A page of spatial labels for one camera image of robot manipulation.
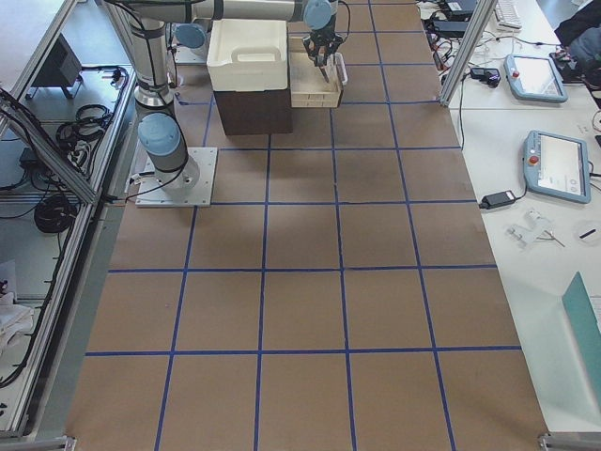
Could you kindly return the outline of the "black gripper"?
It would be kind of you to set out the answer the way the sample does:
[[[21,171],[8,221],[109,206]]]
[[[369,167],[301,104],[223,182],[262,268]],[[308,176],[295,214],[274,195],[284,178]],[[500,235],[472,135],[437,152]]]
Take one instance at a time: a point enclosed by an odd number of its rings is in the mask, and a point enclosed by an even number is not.
[[[326,58],[334,55],[339,47],[345,42],[342,36],[335,33],[335,29],[330,26],[318,30],[312,30],[307,38],[303,38],[302,45],[307,56],[311,61],[316,59],[317,50],[324,47],[326,50]]]

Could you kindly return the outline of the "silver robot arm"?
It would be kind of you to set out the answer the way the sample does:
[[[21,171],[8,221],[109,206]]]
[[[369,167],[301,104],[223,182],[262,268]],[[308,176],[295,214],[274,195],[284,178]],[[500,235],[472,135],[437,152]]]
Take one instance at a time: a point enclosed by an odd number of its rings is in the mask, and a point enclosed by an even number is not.
[[[290,133],[289,23],[309,30],[301,45],[326,73],[344,38],[335,1],[114,1],[126,16],[135,70],[137,136],[154,166],[157,190],[187,199],[200,167],[177,121],[177,88],[192,89],[197,68],[179,70],[181,47],[203,56],[227,135]]]
[[[199,23],[172,25],[175,61],[179,65],[205,65],[208,56],[208,32]]]

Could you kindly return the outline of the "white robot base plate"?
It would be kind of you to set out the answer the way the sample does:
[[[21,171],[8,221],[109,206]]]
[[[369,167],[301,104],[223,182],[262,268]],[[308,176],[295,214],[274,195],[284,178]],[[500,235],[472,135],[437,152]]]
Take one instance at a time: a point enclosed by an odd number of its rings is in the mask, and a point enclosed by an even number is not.
[[[139,158],[136,168],[151,175],[142,177],[139,189],[143,192],[133,201],[140,208],[188,208],[208,207],[211,203],[215,169],[218,157],[217,148],[188,148],[189,167],[186,167],[179,178],[165,188],[159,186],[168,181],[162,176],[153,174],[154,165],[146,156],[145,166],[141,166]]]

